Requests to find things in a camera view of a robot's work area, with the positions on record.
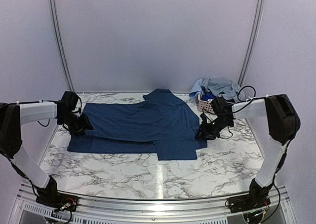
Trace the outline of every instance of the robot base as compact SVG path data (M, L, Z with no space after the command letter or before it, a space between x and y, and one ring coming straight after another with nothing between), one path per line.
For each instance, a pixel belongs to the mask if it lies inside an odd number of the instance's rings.
M227 207L231 210L231 213L238 213L238 212L248 211L253 208L265 207L266 205L264 202L266 202L268 205L271 204L269 197L264 197L262 201L258 203L255 207L249 207L247 205L247 200L248 200L248 194L237 196L237 197L231 197L227 199Z
M70 194L64 194L64 193L59 193L61 196L61 203L62 205L65 205L66 203L71 203L72 205L67 208L67 210L70 210L72 212L75 212L78 206L78 197L75 195L70 195ZM61 204L52 204L49 202L45 202L41 198L36 198L36 203L43 204L48 207L53 207L53 208L60 208Z

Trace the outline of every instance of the white wall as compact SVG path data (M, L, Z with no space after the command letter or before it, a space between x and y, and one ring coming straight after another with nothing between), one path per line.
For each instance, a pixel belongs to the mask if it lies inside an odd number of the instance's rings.
M65 90L48 0L1 0L0 102L59 100ZM40 158L54 124L22 127L23 145L34 160ZM7 223L21 179L3 156L0 168L0 222Z
M56 0L76 91L188 92L237 81L257 0Z
M265 0L249 84L260 96L286 93L301 119L277 181L286 185L298 223L315 223L316 0ZM266 120L251 120L251 126L267 151Z

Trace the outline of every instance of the vertical metal pole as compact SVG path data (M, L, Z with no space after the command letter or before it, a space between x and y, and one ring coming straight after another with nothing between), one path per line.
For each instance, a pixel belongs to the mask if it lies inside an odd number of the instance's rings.
M249 69L250 60L251 60L251 56L252 56L253 47L255 45L255 41L256 41L256 38L258 36L261 15L262 15L262 9L263 9L263 1L264 0L257 0L256 12L255 12L254 20L253 20L249 44L248 44L245 60L243 62L242 69L241 69L240 76L239 76L239 80L238 80L238 84L240 86L243 86L244 81L246 79L246 75L247 75L247 72Z
M49 7L50 7L52 24L53 24L53 29L54 29L54 33L55 33L56 43L57 43L57 49L58 49L59 57L60 57L61 64L63 67L63 72L65 75L66 83L67 83L68 89L70 91L74 92L75 89L74 89L74 85L73 85L73 82L72 82L71 77L70 77L67 59L66 59L63 43L61 40L61 34L60 34L60 29L59 29L59 24L58 24L58 17L57 17L55 0L49 0Z

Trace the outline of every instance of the white backdrop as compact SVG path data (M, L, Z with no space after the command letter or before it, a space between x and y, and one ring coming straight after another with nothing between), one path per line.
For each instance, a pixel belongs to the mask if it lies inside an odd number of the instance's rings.
M56 0L75 91L238 80L257 0Z

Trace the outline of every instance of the light blue cloth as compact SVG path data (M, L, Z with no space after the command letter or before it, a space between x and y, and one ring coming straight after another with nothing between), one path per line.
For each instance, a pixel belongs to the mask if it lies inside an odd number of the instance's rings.
M202 82L203 82L203 79L199 79L193 84L193 87L189 93L190 98L196 97L198 94L202 94L202 88L201 88Z
M215 97L223 97L227 102L238 103L237 94L240 91L240 86L231 80L220 78L207 78L204 79L200 85L207 93L212 93ZM245 100L245 94L241 91L239 98Z

